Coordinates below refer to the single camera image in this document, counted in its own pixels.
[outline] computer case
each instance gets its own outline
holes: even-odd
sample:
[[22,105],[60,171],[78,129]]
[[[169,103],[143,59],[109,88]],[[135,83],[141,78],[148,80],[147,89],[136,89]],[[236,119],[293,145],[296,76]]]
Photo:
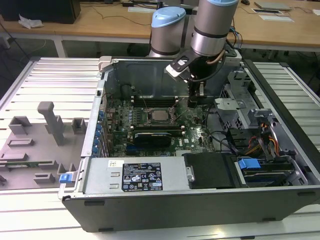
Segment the computer case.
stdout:
[[27,19],[73,24],[81,11],[79,0],[0,0],[5,21]]

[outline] warning label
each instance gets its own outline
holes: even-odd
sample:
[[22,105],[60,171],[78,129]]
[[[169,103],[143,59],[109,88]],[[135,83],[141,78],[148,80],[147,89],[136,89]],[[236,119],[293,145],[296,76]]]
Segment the warning label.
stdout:
[[157,163],[125,163],[122,168],[124,192],[163,190],[161,165]]

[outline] laptop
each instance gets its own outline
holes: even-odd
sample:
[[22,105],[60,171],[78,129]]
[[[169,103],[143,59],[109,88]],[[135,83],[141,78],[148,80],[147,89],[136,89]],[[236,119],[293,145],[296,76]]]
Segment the laptop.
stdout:
[[261,9],[283,10],[283,11],[292,10],[289,6],[285,5],[284,3],[278,3],[278,2],[263,2],[263,1],[256,2],[255,1],[254,4]]

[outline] motherboard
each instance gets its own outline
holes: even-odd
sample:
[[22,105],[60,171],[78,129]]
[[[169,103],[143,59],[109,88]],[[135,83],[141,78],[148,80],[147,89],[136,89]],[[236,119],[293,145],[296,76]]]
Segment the motherboard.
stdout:
[[168,157],[214,152],[206,132],[207,108],[189,108],[185,98],[110,98],[104,128],[109,157]]

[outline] floor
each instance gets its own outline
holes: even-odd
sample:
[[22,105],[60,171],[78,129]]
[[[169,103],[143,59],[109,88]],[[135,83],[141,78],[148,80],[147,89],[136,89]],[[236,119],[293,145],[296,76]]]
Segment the floor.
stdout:
[[[17,39],[21,48],[30,57],[57,57],[57,52],[53,41],[41,39]],[[96,45],[94,42],[86,41],[65,41],[67,54],[70,58],[96,58]],[[101,42],[102,56],[128,56],[128,43]],[[244,59],[255,62],[285,62],[306,82],[310,83],[311,89],[320,94],[320,73],[319,60],[314,52],[289,52],[285,55],[279,51],[276,57],[268,60],[270,51],[242,49],[241,54]],[[135,44],[131,49],[131,56],[141,57],[148,54],[147,44]],[[11,48],[0,51],[0,98],[6,93],[16,77],[20,74],[28,59],[18,48],[15,42],[11,43]]]

